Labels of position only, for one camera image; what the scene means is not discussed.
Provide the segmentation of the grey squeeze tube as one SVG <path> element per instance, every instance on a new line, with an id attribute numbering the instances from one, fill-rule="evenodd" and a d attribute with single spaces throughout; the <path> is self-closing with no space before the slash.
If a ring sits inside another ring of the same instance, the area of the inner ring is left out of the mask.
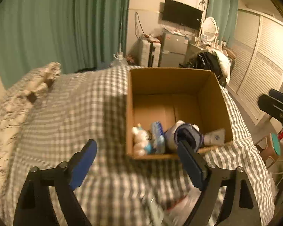
<path id="1" fill-rule="evenodd" d="M 204 146 L 223 146 L 225 144 L 225 129 L 218 129 L 202 136 Z"/>

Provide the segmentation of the white blue round bottle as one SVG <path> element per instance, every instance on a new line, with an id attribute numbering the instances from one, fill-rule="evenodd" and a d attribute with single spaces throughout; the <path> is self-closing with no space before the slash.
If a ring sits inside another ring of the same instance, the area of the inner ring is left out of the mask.
<path id="1" fill-rule="evenodd" d="M 179 120 L 165 132 L 165 145 L 170 152 L 176 152 L 180 141 L 187 141 L 193 152 L 197 152 L 202 144 L 199 127 Z"/>

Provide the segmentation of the brown stool teal seat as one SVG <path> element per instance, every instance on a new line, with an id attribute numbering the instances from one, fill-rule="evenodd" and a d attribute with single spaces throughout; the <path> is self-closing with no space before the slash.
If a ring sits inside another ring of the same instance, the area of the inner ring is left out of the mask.
<path id="1" fill-rule="evenodd" d="M 259 146 L 259 143 L 264 141 L 265 148 Z M 264 164 L 268 159 L 271 159 L 272 162 L 267 165 L 267 169 L 269 169 L 272 165 L 274 165 L 277 159 L 281 156 L 281 145 L 278 139 L 278 136 L 275 133 L 269 133 L 267 136 L 260 139 L 255 143 L 255 147 L 259 151 L 259 155 L 262 158 Z"/>

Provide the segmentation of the white louvered wardrobe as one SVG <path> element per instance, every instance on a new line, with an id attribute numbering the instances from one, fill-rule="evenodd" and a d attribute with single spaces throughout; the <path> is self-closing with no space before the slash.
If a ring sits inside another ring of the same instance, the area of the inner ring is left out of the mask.
<path id="1" fill-rule="evenodd" d="M 283 89 L 283 22 L 250 9 L 239 9 L 231 48 L 235 66 L 230 93 L 255 125 L 267 120 L 258 98 L 270 89 Z"/>

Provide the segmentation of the clear plastic bag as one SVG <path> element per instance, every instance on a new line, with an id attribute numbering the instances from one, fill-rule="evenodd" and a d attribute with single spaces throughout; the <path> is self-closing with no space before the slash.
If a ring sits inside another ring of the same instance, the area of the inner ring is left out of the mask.
<path id="1" fill-rule="evenodd" d="M 173 225 L 182 226 L 185 223 L 200 195 L 201 191 L 193 187 L 181 201 L 167 210 L 168 217 Z"/>

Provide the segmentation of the blue white packet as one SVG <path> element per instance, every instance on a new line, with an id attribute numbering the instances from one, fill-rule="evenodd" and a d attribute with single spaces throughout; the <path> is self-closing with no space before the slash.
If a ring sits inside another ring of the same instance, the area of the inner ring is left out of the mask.
<path id="1" fill-rule="evenodd" d="M 151 124 L 152 133 L 152 146 L 155 154 L 165 153 L 165 136 L 162 125 L 159 121 L 155 121 Z"/>

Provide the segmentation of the grey checkered bed sheet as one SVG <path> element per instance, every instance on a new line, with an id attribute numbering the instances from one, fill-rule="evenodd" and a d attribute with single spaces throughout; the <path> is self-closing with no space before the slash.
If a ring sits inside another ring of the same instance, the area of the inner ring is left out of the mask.
<path id="1" fill-rule="evenodd" d="M 174 205 L 192 188 L 176 160 L 135 161 L 126 156 L 127 67 L 61 75 L 26 113 L 5 163 L 0 217 L 12 225 L 29 169 L 69 159 L 88 139 L 98 154 L 77 196 L 94 225 L 149 225 L 142 200 Z"/>

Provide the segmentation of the brown cardboard box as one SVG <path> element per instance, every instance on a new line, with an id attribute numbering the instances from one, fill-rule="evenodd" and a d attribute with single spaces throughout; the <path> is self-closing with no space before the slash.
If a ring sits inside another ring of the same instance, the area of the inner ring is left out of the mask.
<path id="1" fill-rule="evenodd" d="M 210 70 L 191 68 L 133 68 L 127 73 L 126 154 L 133 153 L 132 128 L 149 130 L 158 121 L 164 131 L 179 120 L 198 125 L 206 134 L 225 129 L 225 143 L 233 142 L 231 122 L 221 86 Z"/>

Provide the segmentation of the patterned white pillow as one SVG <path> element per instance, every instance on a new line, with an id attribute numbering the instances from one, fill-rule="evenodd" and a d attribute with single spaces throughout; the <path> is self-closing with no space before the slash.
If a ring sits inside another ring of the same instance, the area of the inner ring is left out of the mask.
<path id="1" fill-rule="evenodd" d="M 0 210 L 17 136 L 34 103 L 47 94 L 60 74 L 61 64 L 57 62 L 31 70 L 0 100 Z"/>

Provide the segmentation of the white oval vanity mirror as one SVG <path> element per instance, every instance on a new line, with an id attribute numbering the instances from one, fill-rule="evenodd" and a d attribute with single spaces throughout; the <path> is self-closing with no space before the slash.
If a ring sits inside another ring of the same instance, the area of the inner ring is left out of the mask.
<path id="1" fill-rule="evenodd" d="M 213 17 L 207 17 L 201 26 L 200 39 L 206 42 L 213 42 L 218 34 L 217 22 Z"/>

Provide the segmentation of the clear water bottle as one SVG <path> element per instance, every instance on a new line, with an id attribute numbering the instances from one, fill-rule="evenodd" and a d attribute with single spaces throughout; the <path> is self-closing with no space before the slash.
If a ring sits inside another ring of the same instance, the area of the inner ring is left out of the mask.
<path id="1" fill-rule="evenodd" d="M 124 53 L 122 51 L 122 44 L 119 44 L 118 47 L 118 52 L 116 54 L 113 55 L 114 56 L 114 60 L 110 63 L 110 67 L 114 67 L 114 66 L 128 66 L 128 62 L 126 60 L 126 58 L 124 57 Z"/>

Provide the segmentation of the green curtain right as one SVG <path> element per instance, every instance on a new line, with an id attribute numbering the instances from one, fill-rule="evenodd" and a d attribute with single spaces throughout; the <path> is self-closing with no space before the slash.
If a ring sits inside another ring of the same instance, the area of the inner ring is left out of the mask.
<path id="1" fill-rule="evenodd" d="M 219 42 L 231 47 L 237 22 L 239 0 L 208 0 L 206 17 L 213 17 L 219 27 Z"/>

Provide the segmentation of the green curtain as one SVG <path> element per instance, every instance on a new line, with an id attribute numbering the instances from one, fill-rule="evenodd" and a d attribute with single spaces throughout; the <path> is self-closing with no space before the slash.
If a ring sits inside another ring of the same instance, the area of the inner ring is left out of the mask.
<path id="1" fill-rule="evenodd" d="M 239 0 L 208 0 L 206 17 L 213 17 L 219 27 L 219 42 L 231 47 L 237 22 Z"/>
<path id="2" fill-rule="evenodd" d="M 103 69 L 125 50 L 129 0 L 3 0 L 0 78 L 11 87 L 50 62 L 64 73 Z"/>

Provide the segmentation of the small silver refrigerator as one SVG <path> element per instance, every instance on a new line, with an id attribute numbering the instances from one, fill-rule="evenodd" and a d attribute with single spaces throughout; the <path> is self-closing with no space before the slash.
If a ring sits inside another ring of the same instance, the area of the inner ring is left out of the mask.
<path id="1" fill-rule="evenodd" d="M 159 67 L 179 67 L 180 64 L 183 64 L 188 42 L 188 39 L 183 35 L 164 32 Z"/>

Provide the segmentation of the white suitcase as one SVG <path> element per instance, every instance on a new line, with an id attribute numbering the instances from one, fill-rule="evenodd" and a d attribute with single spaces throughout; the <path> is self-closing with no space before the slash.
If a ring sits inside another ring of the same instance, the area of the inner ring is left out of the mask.
<path id="1" fill-rule="evenodd" d="M 138 60 L 142 67 L 158 67 L 161 42 L 157 38 L 140 38 Z"/>

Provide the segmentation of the green curtain left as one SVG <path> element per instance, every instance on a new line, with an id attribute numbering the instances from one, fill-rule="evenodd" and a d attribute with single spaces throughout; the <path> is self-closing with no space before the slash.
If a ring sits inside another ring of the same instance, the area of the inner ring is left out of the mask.
<path id="1" fill-rule="evenodd" d="M 103 69 L 125 50 L 129 0 L 3 0 L 0 78 L 11 87 L 50 62 L 64 73 Z"/>

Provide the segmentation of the black wall television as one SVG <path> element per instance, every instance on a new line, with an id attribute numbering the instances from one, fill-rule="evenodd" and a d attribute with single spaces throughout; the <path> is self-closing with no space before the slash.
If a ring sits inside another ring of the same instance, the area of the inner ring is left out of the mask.
<path id="1" fill-rule="evenodd" d="M 163 21 L 169 21 L 199 31 L 201 19 L 201 10 L 174 0 L 165 0 L 162 13 Z"/>

